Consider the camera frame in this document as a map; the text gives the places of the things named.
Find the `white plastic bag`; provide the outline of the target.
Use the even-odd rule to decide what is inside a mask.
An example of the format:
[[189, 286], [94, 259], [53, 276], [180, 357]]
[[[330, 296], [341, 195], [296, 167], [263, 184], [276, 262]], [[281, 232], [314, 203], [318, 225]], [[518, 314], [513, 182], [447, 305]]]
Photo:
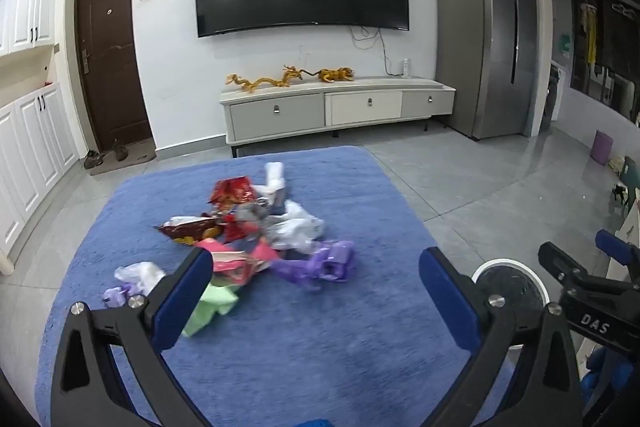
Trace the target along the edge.
[[276, 251], [298, 251], [312, 255], [324, 233], [326, 224], [297, 202], [287, 199], [282, 215], [269, 215], [262, 220], [262, 236]]

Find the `white power strip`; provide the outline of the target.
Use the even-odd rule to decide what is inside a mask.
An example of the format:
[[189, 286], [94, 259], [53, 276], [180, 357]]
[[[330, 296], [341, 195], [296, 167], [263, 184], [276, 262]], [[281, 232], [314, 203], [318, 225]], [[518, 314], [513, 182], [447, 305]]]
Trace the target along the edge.
[[411, 76], [410, 67], [411, 67], [410, 58], [404, 58], [402, 60], [402, 73], [401, 73], [402, 78], [409, 78]]

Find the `white TV cabinet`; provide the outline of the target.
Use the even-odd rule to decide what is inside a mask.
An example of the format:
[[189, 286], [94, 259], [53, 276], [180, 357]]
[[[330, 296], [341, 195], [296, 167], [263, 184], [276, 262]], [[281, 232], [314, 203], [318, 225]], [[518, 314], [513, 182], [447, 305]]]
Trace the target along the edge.
[[226, 142], [239, 147], [304, 134], [449, 116], [456, 90], [424, 78], [370, 77], [336, 83], [227, 91], [220, 97]]

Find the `red snack bag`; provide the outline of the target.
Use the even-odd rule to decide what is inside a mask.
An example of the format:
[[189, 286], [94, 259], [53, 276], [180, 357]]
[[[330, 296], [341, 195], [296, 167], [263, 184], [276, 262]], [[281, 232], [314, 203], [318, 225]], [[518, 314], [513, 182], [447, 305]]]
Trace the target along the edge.
[[230, 211], [237, 205], [254, 202], [256, 192], [248, 176], [237, 176], [215, 183], [209, 204], [218, 211]]

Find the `white wall cabinets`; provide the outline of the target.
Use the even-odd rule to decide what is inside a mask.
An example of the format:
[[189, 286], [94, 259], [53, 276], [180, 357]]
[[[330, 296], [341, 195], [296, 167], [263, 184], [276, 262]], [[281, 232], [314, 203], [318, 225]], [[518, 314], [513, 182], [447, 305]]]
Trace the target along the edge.
[[38, 208], [78, 159], [52, 69], [55, 0], [1, 0], [1, 273]]

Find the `shoe at door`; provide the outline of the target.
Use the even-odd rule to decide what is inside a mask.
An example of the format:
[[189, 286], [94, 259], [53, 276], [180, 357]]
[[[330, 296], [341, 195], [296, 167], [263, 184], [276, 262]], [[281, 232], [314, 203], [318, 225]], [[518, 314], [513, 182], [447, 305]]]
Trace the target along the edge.
[[113, 145], [113, 153], [117, 161], [124, 161], [128, 158], [127, 147], [122, 141], [115, 140]]
[[82, 161], [82, 167], [86, 170], [91, 170], [93, 168], [99, 167], [103, 164], [103, 155], [98, 153], [96, 150], [88, 150], [87, 155]]

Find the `golden dragon figurine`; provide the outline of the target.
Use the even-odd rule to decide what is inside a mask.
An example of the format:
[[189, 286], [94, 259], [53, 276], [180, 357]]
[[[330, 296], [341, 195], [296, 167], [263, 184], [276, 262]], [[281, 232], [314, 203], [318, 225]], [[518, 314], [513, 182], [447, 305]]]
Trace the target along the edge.
[[284, 66], [283, 74], [279, 79], [260, 77], [256, 80], [248, 80], [239, 75], [231, 74], [226, 77], [226, 84], [235, 84], [235, 86], [239, 86], [243, 92], [253, 93], [262, 84], [269, 84], [269, 86], [276, 88], [290, 87], [293, 80], [301, 80], [302, 78], [302, 71], [300, 69], [295, 66]]

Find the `grey trash bin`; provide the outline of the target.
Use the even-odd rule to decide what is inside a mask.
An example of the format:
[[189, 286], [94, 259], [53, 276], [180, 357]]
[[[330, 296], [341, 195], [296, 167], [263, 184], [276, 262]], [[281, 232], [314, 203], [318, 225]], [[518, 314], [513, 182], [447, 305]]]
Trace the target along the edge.
[[509, 348], [512, 355], [532, 351], [526, 333], [538, 324], [541, 313], [550, 301], [540, 277], [523, 262], [503, 258], [486, 261], [476, 269], [472, 281], [486, 297], [488, 308], [495, 309], [490, 300], [498, 296], [504, 301], [498, 309], [507, 307], [511, 310], [514, 325], [511, 339], [525, 340], [525, 343], [517, 345], [512, 343]]

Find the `brown doormat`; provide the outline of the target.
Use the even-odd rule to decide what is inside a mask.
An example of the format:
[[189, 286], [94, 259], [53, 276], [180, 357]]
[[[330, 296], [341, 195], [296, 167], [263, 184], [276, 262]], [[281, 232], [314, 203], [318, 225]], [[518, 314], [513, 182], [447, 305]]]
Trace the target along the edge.
[[146, 164], [156, 157], [155, 143], [152, 139], [146, 139], [126, 145], [127, 157], [118, 160], [114, 152], [108, 152], [102, 156], [102, 164], [88, 170], [90, 176], [112, 172], [119, 169]]

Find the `green paper wrapper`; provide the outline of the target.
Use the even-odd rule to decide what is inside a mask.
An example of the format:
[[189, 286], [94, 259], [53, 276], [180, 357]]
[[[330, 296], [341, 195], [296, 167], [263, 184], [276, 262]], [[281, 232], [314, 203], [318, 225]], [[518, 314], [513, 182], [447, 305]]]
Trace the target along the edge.
[[204, 329], [216, 315], [228, 314], [239, 301], [239, 289], [240, 286], [235, 284], [219, 286], [209, 283], [198, 299], [181, 335], [192, 337]]

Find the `grey double-door refrigerator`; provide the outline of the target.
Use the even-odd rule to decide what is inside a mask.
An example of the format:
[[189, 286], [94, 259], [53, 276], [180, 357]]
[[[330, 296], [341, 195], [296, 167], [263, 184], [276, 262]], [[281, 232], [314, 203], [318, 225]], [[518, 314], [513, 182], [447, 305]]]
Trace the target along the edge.
[[448, 126], [474, 141], [522, 134], [537, 76], [537, 0], [437, 0], [436, 80]]

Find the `blue shaggy rug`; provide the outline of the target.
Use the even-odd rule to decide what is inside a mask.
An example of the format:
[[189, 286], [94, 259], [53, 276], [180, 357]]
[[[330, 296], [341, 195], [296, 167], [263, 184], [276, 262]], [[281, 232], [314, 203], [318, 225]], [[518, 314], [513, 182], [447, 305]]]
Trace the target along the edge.
[[[312, 293], [271, 272], [240, 290], [226, 315], [177, 341], [165, 361], [216, 426], [416, 426], [469, 355], [448, 332], [419, 277], [434, 239], [373, 157], [340, 146], [281, 153], [288, 194], [356, 249], [344, 283]], [[103, 207], [67, 269], [44, 326], [35, 387], [50, 418], [53, 367], [70, 306], [101, 306], [122, 265], [174, 271], [186, 247], [160, 234], [172, 216], [202, 212], [222, 179], [265, 179], [250, 156], [157, 171], [124, 182]]]

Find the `right shoe at door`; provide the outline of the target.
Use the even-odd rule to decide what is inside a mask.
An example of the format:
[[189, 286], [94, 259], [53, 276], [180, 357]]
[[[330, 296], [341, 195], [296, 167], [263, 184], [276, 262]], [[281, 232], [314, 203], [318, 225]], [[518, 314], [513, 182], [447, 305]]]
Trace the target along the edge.
[[122, 141], [115, 140], [113, 145], [113, 153], [117, 161], [124, 161], [128, 158], [127, 147]]

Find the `left shoe at door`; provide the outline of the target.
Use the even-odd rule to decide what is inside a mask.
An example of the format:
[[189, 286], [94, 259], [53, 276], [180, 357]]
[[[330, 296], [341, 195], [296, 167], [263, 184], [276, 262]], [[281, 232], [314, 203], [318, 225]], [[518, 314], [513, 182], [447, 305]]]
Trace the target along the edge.
[[86, 170], [91, 170], [93, 168], [99, 167], [103, 164], [103, 155], [98, 153], [96, 150], [88, 150], [87, 155], [82, 161], [82, 167]]

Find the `silver foil wrapper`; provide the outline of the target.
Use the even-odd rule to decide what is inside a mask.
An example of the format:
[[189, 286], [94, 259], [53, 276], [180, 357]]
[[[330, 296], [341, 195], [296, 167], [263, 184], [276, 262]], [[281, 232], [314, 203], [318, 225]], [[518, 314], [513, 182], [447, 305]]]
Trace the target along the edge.
[[243, 202], [234, 210], [235, 221], [246, 236], [259, 236], [270, 210], [269, 200], [263, 197], [253, 202]]

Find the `dark red chip bag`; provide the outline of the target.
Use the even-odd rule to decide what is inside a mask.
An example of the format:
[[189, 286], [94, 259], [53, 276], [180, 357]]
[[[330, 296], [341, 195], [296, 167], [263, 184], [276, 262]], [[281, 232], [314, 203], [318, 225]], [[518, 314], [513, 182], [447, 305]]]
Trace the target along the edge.
[[205, 216], [172, 217], [156, 229], [172, 241], [189, 246], [224, 233], [224, 226], [216, 218]]

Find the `purple small bin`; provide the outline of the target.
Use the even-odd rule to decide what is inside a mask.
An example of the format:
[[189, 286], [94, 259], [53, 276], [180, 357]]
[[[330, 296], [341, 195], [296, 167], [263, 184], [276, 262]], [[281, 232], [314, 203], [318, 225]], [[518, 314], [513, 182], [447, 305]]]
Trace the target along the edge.
[[590, 150], [590, 157], [599, 165], [605, 166], [610, 159], [614, 140], [603, 131], [597, 130]]

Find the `brown entrance door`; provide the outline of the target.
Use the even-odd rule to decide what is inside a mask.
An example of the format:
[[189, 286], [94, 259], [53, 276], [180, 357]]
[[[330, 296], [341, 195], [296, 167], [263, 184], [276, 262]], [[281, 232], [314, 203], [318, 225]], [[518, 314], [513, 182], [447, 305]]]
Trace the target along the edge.
[[75, 0], [75, 31], [82, 93], [98, 149], [150, 139], [132, 0]]

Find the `small purple wrapper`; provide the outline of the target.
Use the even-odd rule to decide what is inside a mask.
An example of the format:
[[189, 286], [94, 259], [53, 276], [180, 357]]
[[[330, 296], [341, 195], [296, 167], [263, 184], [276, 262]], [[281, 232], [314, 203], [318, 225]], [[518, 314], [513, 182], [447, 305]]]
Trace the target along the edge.
[[107, 308], [119, 308], [126, 306], [128, 299], [134, 295], [139, 295], [140, 289], [137, 286], [125, 284], [105, 289], [102, 294], [102, 303]]

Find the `clear plastic bag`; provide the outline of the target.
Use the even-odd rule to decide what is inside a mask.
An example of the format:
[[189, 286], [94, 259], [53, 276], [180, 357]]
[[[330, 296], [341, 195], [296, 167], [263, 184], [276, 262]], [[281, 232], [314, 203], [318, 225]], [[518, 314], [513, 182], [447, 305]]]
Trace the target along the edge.
[[114, 277], [128, 296], [147, 296], [166, 277], [166, 273], [155, 263], [142, 261], [117, 268]]

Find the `purple plastic bag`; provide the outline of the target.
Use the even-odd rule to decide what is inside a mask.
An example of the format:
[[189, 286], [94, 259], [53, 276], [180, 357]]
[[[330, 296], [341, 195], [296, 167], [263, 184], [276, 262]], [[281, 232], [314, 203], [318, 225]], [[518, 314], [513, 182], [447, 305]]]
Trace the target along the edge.
[[329, 241], [321, 243], [307, 259], [274, 260], [270, 270], [281, 279], [307, 291], [321, 291], [324, 282], [346, 282], [355, 265], [354, 243]]

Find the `golden tiger figurine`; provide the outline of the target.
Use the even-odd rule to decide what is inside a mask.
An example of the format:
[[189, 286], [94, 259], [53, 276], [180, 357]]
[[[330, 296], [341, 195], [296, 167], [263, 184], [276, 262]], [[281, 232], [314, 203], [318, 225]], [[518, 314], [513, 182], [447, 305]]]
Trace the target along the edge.
[[355, 73], [349, 67], [340, 67], [337, 69], [322, 68], [317, 72], [308, 72], [303, 69], [303, 73], [311, 77], [317, 77], [321, 82], [334, 83], [337, 81], [352, 81], [354, 80]]

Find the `pink snack wrapper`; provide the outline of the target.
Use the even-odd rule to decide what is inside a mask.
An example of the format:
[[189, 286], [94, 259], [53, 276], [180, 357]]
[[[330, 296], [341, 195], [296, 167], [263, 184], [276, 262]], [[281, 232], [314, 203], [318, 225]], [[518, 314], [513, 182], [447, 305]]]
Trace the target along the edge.
[[259, 241], [250, 253], [219, 243], [216, 239], [202, 239], [195, 246], [212, 255], [210, 283], [218, 287], [244, 286], [255, 274], [267, 270], [273, 261], [281, 259], [277, 251], [263, 241]]

